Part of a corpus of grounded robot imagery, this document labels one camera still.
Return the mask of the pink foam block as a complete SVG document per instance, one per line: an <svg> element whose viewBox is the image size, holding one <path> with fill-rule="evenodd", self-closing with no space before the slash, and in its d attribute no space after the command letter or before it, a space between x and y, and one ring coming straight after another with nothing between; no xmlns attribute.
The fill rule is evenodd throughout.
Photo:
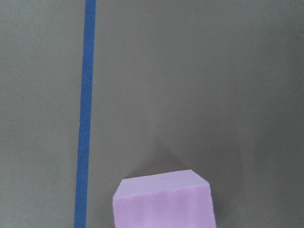
<svg viewBox="0 0 304 228"><path fill-rule="evenodd" d="M215 228L210 184L192 170L123 179L113 196L117 228Z"/></svg>

